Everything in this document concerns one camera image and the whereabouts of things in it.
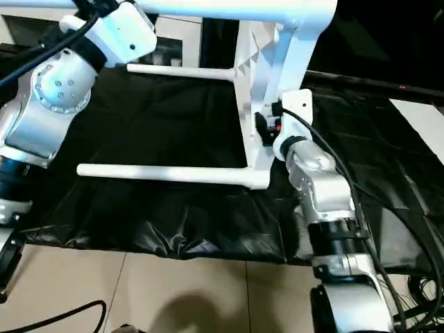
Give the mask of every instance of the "white panel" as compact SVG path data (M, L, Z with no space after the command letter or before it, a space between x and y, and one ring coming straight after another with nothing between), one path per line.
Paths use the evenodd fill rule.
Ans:
M0 7L0 14L2 15L48 19L51 21L60 21L65 15L72 15L75 12L76 10L74 9Z
M14 44L14 40L2 16L0 16L0 43Z
M182 40L183 67L199 67L201 24L159 17L155 27L158 37Z
M390 100L444 164L444 116L432 105Z

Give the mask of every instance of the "black cable bundle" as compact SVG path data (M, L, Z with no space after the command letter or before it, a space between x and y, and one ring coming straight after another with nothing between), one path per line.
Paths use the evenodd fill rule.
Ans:
M91 18L88 21L86 21L86 23L83 26L81 26L78 30L67 33L62 41L52 46L50 49L45 50L44 52L40 52L42 50L41 46L32 48L30 52L36 52L38 53L38 55L29 62L23 64L21 67L14 70L12 73L2 78L0 80L0 88L10 84L11 82L14 82L20 76L24 75L26 72L32 70L36 66L40 65L42 62L48 60L50 57L54 56L55 54L63 50L65 47L68 47L69 45L79 40L82 36L84 36L84 34L88 32L88 30L93 25L95 25L98 18L99 14L92 15Z
M375 268L378 273L380 273L385 281L386 288L390 291L390 294L392 295L393 301L395 302L396 309L398 310L398 314L393 317L393 320L395 322L399 322L399 331L400 332L423 332L423 333L432 333L432 332L444 332L444 324L436 324L436 318L439 318L441 315L441 305L442 305L442 290L443 290L443 281L442 281L442 275L441 270L439 269L439 266L433 257L430 249L426 246L423 239L419 237L417 233L412 230L408 223L400 216L396 210L393 207L390 207L390 205L387 205L384 203L380 198L372 195L368 191L366 191L364 188L360 187L356 182L353 180L350 172L348 171L348 168L342 161L342 159L338 156L338 154L334 151L334 149L325 141L325 139L322 137L319 132L313 128L309 123L307 123L303 118L301 118L299 115L288 111L286 109L281 109L283 113L287 113L288 115L292 116L296 120L298 120L302 125L307 127L309 131L312 133L312 135L321 143L321 146L336 160L337 163L337 169L338 171L345 177L347 180L349 186L350 186L350 192L352 196L352 200L355 204L356 209L356 220L357 225L362 230L366 229L366 222L363 220L365 219L364 212L361 208L361 205L358 201L358 195L357 195L357 189L361 190L371 198L375 199L377 202L379 202L383 207L391 211L396 217L403 222L405 227L410 231L413 238L416 240L418 245L421 247L422 251L424 252L425 256L427 257L430 266L433 270L433 281L436 283L436 297L433 300L428 300L426 305L419 306L419 311L421 314L425 314L425 316L420 319L419 321L416 321L415 325L407 329L407 318L412 318L415 315L412 313L415 313L415 311L418 311L418 309L410 309L404 312L401 304L401 298L399 294L396 292L395 287L393 286L392 282L389 279L389 276L387 275L384 267L382 266L377 253L375 252L373 245L369 242L368 239L363 239L363 243L366 247L366 250L368 251L368 254L372 257L373 264L375 265Z

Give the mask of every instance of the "black cable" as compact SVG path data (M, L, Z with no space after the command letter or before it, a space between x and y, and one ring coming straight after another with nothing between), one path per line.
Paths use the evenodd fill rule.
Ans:
M77 309L73 309L71 311L65 312L64 314L60 314L58 316L55 316L53 318L50 319L46 319L44 321L40 321L39 323L35 323L35 324L31 324L31 325L27 325L24 327L20 327L20 328L15 328L13 330L8 330L8 331L1 331L0 333L25 333L25 332L30 332L32 330L36 330L38 328L44 327L44 326L48 326L50 324L54 324L58 321L61 321L63 319L66 319L68 317L73 316L74 314L78 314L82 311L85 311L91 307L95 307L96 305L101 305L102 306L102 314L100 316L100 320L99 323L96 326L96 329L94 330L94 333L99 333L100 328L102 327L103 321L105 320L105 315L106 315L106 303L103 302L102 300L95 300L93 302L90 302L88 304L82 305L81 307L78 307Z
M389 289L389 288L387 287L387 283L386 283L383 279L379 279L379 278L378 278L377 280L379 281L379 283L381 284L381 286L382 286L383 288L385 288L385 289L387 289L387 290ZM407 295L402 295L401 293L398 293L398 292L397 292L397 294L398 294L398 297L400 298L402 304L405 305L407 311L408 311L408 310L411 310L411 306L409 305L409 303L407 303L407 301L404 299L404 297L410 299L411 301L414 301L414 300L412 300L411 297L409 297L409 296L407 296ZM408 317L407 314L406 314L406 319L407 319L407 318L411 318L415 324L418 324L418 323L419 323L419 320L416 318L416 316Z
M30 71L34 67L40 65L42 62L48 60L50 57L54 56L57 52L60 52L65 47L73 44L76 40L81 38L88 30L96 23L99 18L99 14L94 14L88 21L83 24L78 30L73 33L67 33L67 37L56 45L52 46L48 51L45 51L35 57L33 60L22 65L18 69L14 70L12 73L8 74L6 77L0 80L0 88L3 86L17 80L20 76L24 75L26 72Z
M37 53L40 53L44 50L45 45L44 44L38 44L36 46L32 46L29 49L23 50L22 52L18 53L12 61L15 63L20 63L22 61L27 60L28 58L35 56Z
M362 230L366 230L366 225L365 223L362 221L361 219L361 206L359 205L359 201L358 201L358 195L357 195L357 191L355 188L355 182L353 181L352 176L350 175L350 172L348 171L347 167L345 166L345 164L343 163L342 159L338 156L338 154L336 154L336 152L334 151L334 149L324 140L324 138L322 137L321 134L318 133L318 131L311 126L309 123L307 123L303 118L301 118L300 116L298 116L296 113L293 113L291 111L288 111L286 109L282 109L283 113L287 113L289 116L295 118L296 120L298 120L302 125L304 125L311 133L313 136L315 136L317 138L317 140L324 146L324 148L328 151L328 153L336 160L336 163L338 164L340 170L342 171L345 179L347 180L349 186L350 186L350 193L352 196L352 200L353 203L355 204L355 211L356 211L356 220L357 223L359 225L359 227ZM400 315L400 329L401 332L406 332L407 330L407 320L406 317L404 315L404 310L402 308L402 304L401 301L398 297L398 293L396 292L395 287L393 286L392 282L389 279L389 275L387 274L387 272L385 271L384 267L382 266L379 258L377 257L376 252L373 250L372 245L370 244L368 239L362 239L366 250L368 252L368 254L371 256L372 260L373 260L373 264L375 265L375 268L380 272L380 274L382 275L382 278L384 279L384 281L387 283L387 287L390 291L390 294L392 295L393 301L395 302L395 306L396 309Z
M373 198L373 200L376 200L378 203L380 203L382 205L382 207L385 207L387 210L389 210L393 215L396 216L396 218L398 218L402 224L404 224L404 226L407 228L407 230L410 232L410 234L413 236L413 238L415 239L416 243L420 246L420 248L422 249L422 251L424 252L427 260L430 263L430 266L434 272L434 281L436 283L436 297L435 297L435 305L433 307L432 310L429 311L428 315L426 315L426 317L424 317L422 320L420 320L419 324L415 325L412 327L412 329L415 330L419 330L421 327L424 327L429 321L431 321L433 319L433 317L435 317L436 313L440 310L441 305L442 305L442 289L443 289L443 279L441 276L441 272L439 269L439 265L436 262L434 256L432 255L431 251L429 250L429 248L426 246L425 242L410 228L409 224L405 221L405 219L401 216L401 214L399 214L394 207L391 207L390 205L387 205L387 203L385 203L383 200L381 200L380 198L378 198L377 196L371 194L369 191L365 190L363 187L361 187L358 184L354 184L354 186L359 189L360 191L362 191L363 193L365 193L367 196L370 196L371 198ZM415 302L418 305L423 306L425 309L429 307L430 302L426 303L421 302L418 296L418 293L415 293Z

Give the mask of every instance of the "white bracket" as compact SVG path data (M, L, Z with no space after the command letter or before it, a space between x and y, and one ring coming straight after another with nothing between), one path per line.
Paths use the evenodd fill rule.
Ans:
M277 102L285 92L300 89L318 37L333 18L336 1L139 0L137 3L146 12L241 20L235 63L233 68L227 71L179 67L165 69L156 66L142 68L142 65L138 67L128 65L128 70L232 81L236 92L248 169L267 171L261 173L262 176L266 176L259 181L267 187L275 153L271 147L263 147L256 131L255 113L259 112L264 117L270 116L272 103ZM0 6L73 8L74 3L71 0L0 0ZM77 22L75 27L80 27L80 23ZM150 31L147 30L145 33L138 31L137 34L131 30L128 34L120 35L118 31L104 26L104 31L109 35L106 37L87 35L87 37L110 43L114 50L118 46L130 44L128 41L134 40L137 36L144 36L145 33L146 36L150 36ZM144 52L149 53L152 50L152 47L147 47ZM108 60L112 60L108 65L112 66L129 58L130 55L127 53L113 55L110 50Z
M66 15L60 21L60 30L78 30L85 21ZM157 38L154 25L137 5L122 3L119 8L97 22L85 35L105 55L106 67L127 64L155 50Z
M313 122L313 97L308 89L283 93L282 107L292 113L296 113L310 125ZM289 137L297 136L312 139L308 128L290 114L284 113L281 118L280 133L273 142L273 152L277 159L285 161L285 157L280 152L280 147Z

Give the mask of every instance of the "black band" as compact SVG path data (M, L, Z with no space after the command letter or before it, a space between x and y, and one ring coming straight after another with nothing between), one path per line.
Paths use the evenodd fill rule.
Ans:
M73 2L78 8L76 16L85 21L96 12L100 17L105 17L119 7L119 3L115 0L73 0Z
M34 180L44 169L0 156L0 198L29 201L33 195Z
M106 57L103 52L85 36L82 36L77 42L69 47L76 52L80 57L85 59L88 64L94 68L96 73L99 73L105 66Z
M366 232L358 230L356 222L351 219L312 223L308 232L315 257L366 253L362 241Z
M296 142L307 140L306 137L288 137L282 142L280 146L280 153L287 159L287 154L289 153L290 147L293 146Z
M332 306L323 285L311 290L310 303L314 333L336 332Z

